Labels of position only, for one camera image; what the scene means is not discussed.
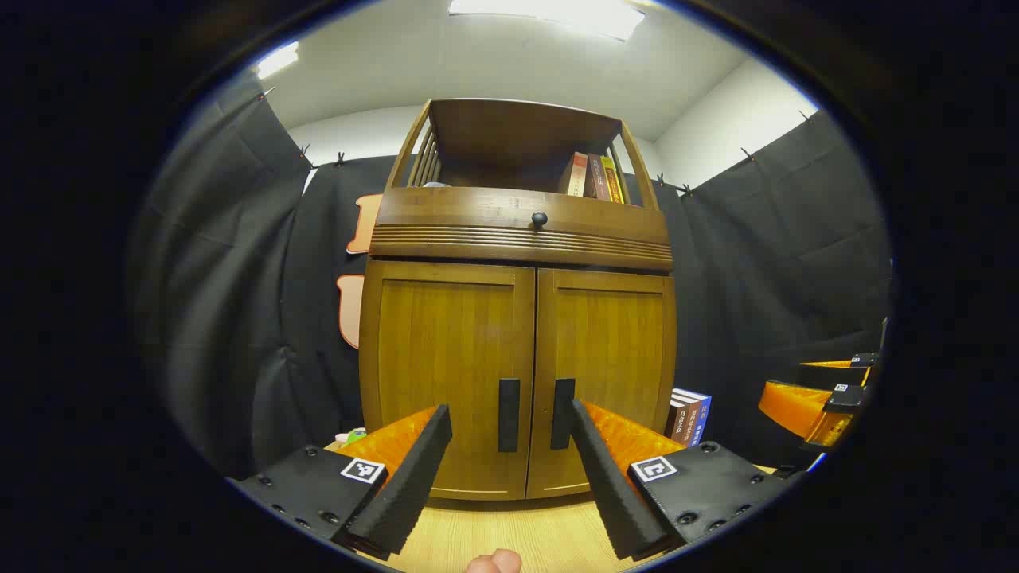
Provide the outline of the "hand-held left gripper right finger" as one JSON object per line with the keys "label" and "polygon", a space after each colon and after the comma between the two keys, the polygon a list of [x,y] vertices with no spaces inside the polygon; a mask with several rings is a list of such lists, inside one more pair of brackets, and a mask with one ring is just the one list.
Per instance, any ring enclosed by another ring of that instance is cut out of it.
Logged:
{"label": "hand-held left gripper right finger", "polygon": [[698,544],[797,482],[796,472],[767,472],[720,442],[681,447],[587,400],[573,400],[570,414],[572,441],[621,559]]}

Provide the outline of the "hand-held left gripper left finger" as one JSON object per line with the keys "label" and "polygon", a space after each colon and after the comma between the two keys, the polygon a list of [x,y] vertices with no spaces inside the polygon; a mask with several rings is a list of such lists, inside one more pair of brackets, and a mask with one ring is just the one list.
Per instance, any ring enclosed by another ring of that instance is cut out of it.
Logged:
{"label": "hand-held left gripper left finger", "polygon": [[338,449],[300,447],[232,484],[311,536],[385,561],[417,525],[453,434],[441,403]]}

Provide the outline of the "wooden shoe cabinet door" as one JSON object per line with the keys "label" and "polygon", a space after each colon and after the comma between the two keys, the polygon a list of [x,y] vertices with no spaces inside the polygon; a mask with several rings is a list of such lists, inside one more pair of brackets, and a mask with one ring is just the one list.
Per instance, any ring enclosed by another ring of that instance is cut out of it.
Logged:
{"label": "wooden shoe cabinet door", "polygon": [[553,432],[558,380],[572,380],[576,399],[665,429],[676,372],[674,288],[664,275],[539,269],[527,498],[589,489],[570,435]]}
{"label": "wooden shoe cabinet door", "polygon": [[[371,259],[361,292],[359,377],[368,431],[445,403],[452,435],[431,493],[525,497],[535,269]],[[498,452],[498,385],[521,381],[519,450]]]}

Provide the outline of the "wooden double-door shoe cabinet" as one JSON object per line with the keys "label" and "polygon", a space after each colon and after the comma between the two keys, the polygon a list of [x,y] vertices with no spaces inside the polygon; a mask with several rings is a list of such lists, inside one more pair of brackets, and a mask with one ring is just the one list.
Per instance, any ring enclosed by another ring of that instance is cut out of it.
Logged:
{"label": "wooden double-door shoe cabinet", "polygon": [[370,242],[383,193],[392,188],[477,186],[557,193],[572,153],[615,161],[626,205],[660,209],[642,155],[625,121],[571,107],[498,99],[430,100],[423,105],[394,160],[364,249],[371,259],[523,266],[565,271],[669,276],[672,271],[574,266],[506,260],[374,257]]}

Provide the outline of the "black backdrop cloth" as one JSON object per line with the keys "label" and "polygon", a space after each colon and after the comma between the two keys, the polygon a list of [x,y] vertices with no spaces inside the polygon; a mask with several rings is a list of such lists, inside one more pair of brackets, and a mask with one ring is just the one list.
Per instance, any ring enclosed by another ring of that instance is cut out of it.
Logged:
{"label": "black backdrop cloth", "polygon": [[[244,478],[363,425],[342,336],[347,249],[396,162],[390,141],[341,166],[299,156],[245,76],[197,105],[139,208],[125,305],[148,380],[194,449]],[[823,114],[690,195],[655,186],[678,257],[677,384],[713,396],[711,439],[796,459],[757,410],[767,378],[865,352],[888,307],[888,243],[851,149]]]}

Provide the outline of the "wooden ribbed drawer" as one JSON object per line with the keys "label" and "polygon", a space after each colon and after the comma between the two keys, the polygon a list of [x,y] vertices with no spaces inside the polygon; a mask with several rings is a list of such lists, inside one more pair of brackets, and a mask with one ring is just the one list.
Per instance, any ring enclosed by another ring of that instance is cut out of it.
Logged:
{"label": "wooden ribbed drawer", "polygon": [[[542,229],[531,226],[538,211],[549,218]],[[387,189],[369,251],[374,257],[673,269],[665,217],[658,210],[477,186]]]}

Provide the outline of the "yellow book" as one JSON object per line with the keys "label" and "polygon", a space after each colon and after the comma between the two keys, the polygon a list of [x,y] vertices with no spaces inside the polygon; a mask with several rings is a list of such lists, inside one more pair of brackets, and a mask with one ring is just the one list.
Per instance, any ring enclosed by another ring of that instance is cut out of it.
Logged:
{"label": "yellow book", "polygon": [[601,156],[600,162],[609,200],[619,205],[626,205],[625,193],[623,193],[621,183],[619,183],[614,159],[609,156]]}

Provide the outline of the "small ceiling light panel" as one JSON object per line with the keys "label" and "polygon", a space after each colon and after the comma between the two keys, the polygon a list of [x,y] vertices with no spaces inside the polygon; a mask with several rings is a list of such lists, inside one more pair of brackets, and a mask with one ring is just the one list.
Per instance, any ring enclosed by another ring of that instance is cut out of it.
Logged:
{"label": "small ceiling light panel", "polygon": [[265,58],[261,59],[257,65],[257,76],[265,80],[275,75],[280,70],[287,68],[299,61],[299,43],[291,42],[272,51]]}

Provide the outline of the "large ceiling light panel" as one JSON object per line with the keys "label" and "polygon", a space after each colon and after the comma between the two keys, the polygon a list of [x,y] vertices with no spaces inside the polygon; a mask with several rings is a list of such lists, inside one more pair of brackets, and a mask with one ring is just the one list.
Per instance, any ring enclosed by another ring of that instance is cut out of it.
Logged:
{"label": "large ceiling light panel", "polygon": [[623,0],[451,0],[451,15],[532,18],[583,29],[625,42],[646,14]]}

